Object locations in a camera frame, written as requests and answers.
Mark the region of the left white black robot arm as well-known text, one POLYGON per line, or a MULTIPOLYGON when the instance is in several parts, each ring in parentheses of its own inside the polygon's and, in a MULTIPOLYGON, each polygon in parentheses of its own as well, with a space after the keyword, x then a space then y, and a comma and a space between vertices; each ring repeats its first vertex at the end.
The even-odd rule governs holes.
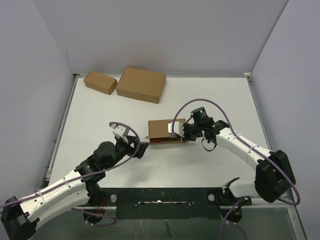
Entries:
POLYGON ((148 148, 135 136, 102 142, 86 160, 53 184, 1 206, 0 220, 11 240, 28 240, 38 227, 74 207, 97 205, 102 199, 98 184, 125 156, 141 159, 148 148))

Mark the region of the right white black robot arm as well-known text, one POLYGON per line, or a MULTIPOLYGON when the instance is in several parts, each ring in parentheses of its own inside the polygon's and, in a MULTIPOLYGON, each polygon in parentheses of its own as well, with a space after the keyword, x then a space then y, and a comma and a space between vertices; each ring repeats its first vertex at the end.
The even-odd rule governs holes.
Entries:
POLYGON ((241 137, 228 123, 209 117, 204 107, 193 110, 190 119, 193 123, 183 124, 183 140, 201 138, 225 148, 255 171, 254 178, 235 177, 223 186, 226 203, 232 205, 241 197, 261 197, 273 203, 296 184, 289 158, 282 150, 272 151, 241 137))

